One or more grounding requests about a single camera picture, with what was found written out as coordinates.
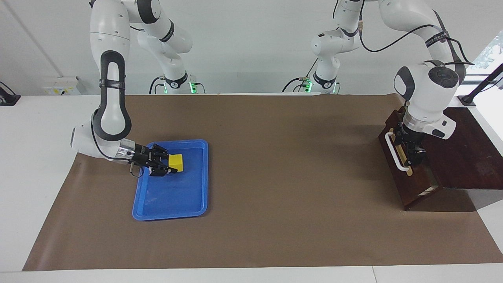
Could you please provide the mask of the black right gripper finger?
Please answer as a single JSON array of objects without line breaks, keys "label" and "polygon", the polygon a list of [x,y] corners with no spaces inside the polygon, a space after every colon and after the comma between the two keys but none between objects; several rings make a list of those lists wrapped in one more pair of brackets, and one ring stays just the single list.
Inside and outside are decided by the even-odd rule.
[{"label": "black right gripper finger", "polygon": [[169,153],[168,153],[167,149],[165,149],[164,147],[155,143],[151,147],[151,158],[152,159],[168,159]]},{"label": "black right gripper finger", "polygon": [[178,169],[169,167],[169,165],[166,165],[162,162],[156,163],[149,167],[149,176],[151,177],[163,177],[169,173],[176,174],[177,172]]}]

